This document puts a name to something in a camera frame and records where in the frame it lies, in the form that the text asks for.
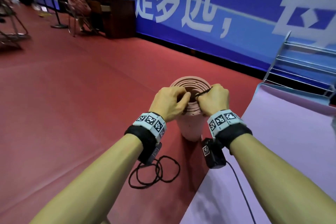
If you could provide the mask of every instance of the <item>black rope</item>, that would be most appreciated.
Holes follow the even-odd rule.
[[[172,161],[174,161],[174,163],[178,166],[178,172],[177,172],[177,174],[172,178],[172,179],[170,179],[170,180],[165,180],[165,179],[163,179],[163,168],[162,168],[162,164],[161,164],[161,160],[163,159],[163,158],[169,158],[169,159],[171,159]],[[130,176],[129,176],[129,178],[128,178],[128,184],[129,184],[129,186],[131,187],[131,188],[133,188],[133,189],[147,189],[147,188],[149,188],[150,186],[152,186],[152,185],[154,185],[155,183],[157,183],[158,181],[162,181],[162,182],[165,182],[165,183],[171,183],[172,181],[174,181],[177,177],[178,177],[178,175],[180,174],[180,171],[181,171],[181,166],[180,166],[180,164],[176,161],[176,160],[174,160],[173,158],[171,158],[171,157],[169,157],[169,156],[165,156],[165,155],[163,155],[163,156],[161,156],[159,159],[154,159],[154,161],[156,161],[156,164],[150,164],[149,166],[146,166],[145,164],[143,164],[143,163],[139,163],[139,165],[131,172],[131,174],[130,174]],[[144,167],[150,167],[150,166],[154,166],[155,167],[155,174],[156,174],[156,176],[155,176],[155,179],[152,181],[152,182],[149,182],[149,183],[146,183],[146,182],[141,182],[140,180],[139,180],[139,176],[138,176],[138,172],[139,172],[139,170],[141,169],[141,168],[144,168]],[[138,183],[139,184],[141,184],[142,186],[135,186],[135,185],[132,185],[131,184],[131,178],[132,178],[132,175],[134,175],[134,173],[135,173],[135,175],[136,175],[136,179],[137,179],[137,181],[138,181]]]
[[[231,166],[231,164],[230,164],[228,161],[227,161],[227,163],[228,163],[228,164],[229,164],[229,166],[231,167],[231,169],[232,169],[232,171],[233,171],[233,173],[234,173],[234,175],[235,175],[235,177],[236,177],[236,179],[237,179],[237,182],[238,182],[239,188],[240,188],[240,190],[241,190],[241,192],[242,192],[242,194],[243,194],[243,196],[244,196],[244,199],[245,199],[245,202],[246,202],[246,204],[247,204],[247,207],[249,208],[249,211],[250,211],[250,214],[251,214],[251,217],[252,217],[253,223],[254,223],[254,224],[256,224],[256,222],[255,222],[255,219],[254,219],[254,216],[253,216],[253,213],[252,213],[252,210],[251,210],[251,208],[250,208],[250,205],[249,205],[249,202],[247,201],[247,199],[246,199],[246,196],[245,196],[245,194],[244,194],[244,191],[243,191],[243,188],[242,188],[242,186],[240,185],[240,182],[239,182],[238,176],[237,176],[237,174],[236,174],[235,170],[233,169],[233,167]]]

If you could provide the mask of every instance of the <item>pink roll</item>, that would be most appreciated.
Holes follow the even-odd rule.
[[[183,86],[191,93],[190,101],[183,115],[176,121],[184,138],[197,142],[202,138],[203,126],[207,120],[195,99],[195,94],[211,88],[210,84],[196,76],[185,76],[174,81],[171,86]]]

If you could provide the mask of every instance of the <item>red carpet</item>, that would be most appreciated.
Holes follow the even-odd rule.
[[[0,223],[28,223],[176,79],[221,83],[240,116],[260,82],[142,39],[73,38],[50,28],[54,16],[39,18],[22,6],[16,11],[31,39],[20,42],[23,50],[0,54]],[[181,174],[145,190],[126,183],[108,216],[112,223],[179,224],[207,168],[200,145],[183,139],[175,122],[162,144],[159,155],[175,158]],[[169,160],[163,168],[165,179],[177,171]],[[154,175],[148,168],[140,179]]]

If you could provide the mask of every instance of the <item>brown table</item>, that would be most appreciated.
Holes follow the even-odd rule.
[[[134,0],[86,0],[94,14],[103,21],[101,31],[107,38],[119,39],[135,36]]]

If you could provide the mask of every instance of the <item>purple mat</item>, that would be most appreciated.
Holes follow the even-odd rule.
[[[243,115],[254,136],[336,200],[336,108],[262,85]],[[235,158],[235,169],[258,224],[271,223]],[[253,223],[237,180],[227,165],[210,170],[180,224]]]

